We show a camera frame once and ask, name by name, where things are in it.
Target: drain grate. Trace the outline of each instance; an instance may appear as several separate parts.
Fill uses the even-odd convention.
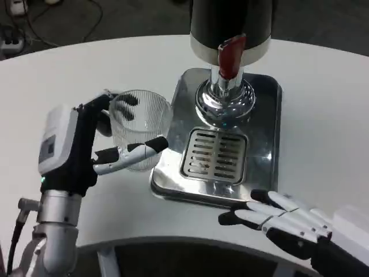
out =
[[[237,183],[242,179],[246,139],[237,134],[196,129],[183,159],[187,177]]]

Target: white tabletop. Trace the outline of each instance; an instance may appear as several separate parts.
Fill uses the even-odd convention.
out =
[[[195,57],[188,36],[106,40],[56,48],[0,62],[0,242],[7,255],[20,197],[38,200],[37,159],[47,112],[76,106],[104,88],[148,89],[171,101],[179,76],[209,65]],[[306,44],[273,40],[247,72],[273,76],[282,86],[278,190],[331,214],[343,204],[369,213],[369,58]],[[99,136],[96,149],[112,145]],[[78,246],[135,239],[209,239],[241,250],[300,261],[257,231],[217,222],[218,208],[155,197],[149,173],[121,171],[99,177],[83,199]],[[16,263],[31,239],[30,216]]]

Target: ribbed glass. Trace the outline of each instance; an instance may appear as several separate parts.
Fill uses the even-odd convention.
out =
[[[173,113],[171,105],[161,95],[144,90],[119,94],[109,107],[113,141],[123,149],[131,143],[144,143],[158,136],[167,136]],[[147,171],[154,168],[160,156],[134,164],[130,171]]]

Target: red lever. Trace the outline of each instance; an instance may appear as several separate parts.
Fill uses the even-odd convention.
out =
[[[246,35],[243,33],[219,45],[219,72],[223,78],[230,80],[237,76],[245,43]]]

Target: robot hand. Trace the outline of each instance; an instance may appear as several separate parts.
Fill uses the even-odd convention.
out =
[[[116,95],[108,90],[86,104],[51,110],[46,121],[39,154],[42,193],[40,201],[21,199],[9,250],[7,274],[10,276],[67,276],[77,258],[78,217],[82,198],[94,186],[99,175],[124,169],[168,147],[164,137],[113,147],[96,152],[92,159],[95,132],[112,136],[107,110]],[[130,106],[139,104],[132,95],[119,102],[123,116],[134,120]],[[22,228],[31,211],[37,212],[32,241],[23,251],[20,265],[13,270],[13,257]]]
[[[257,202],[235,204],[219,223],[262,231],[283,251],[311,259],[324,277],[369,276],[367,215],[347,206],[331,220],[314,206],[267,190],[253,190],[251,198]]]

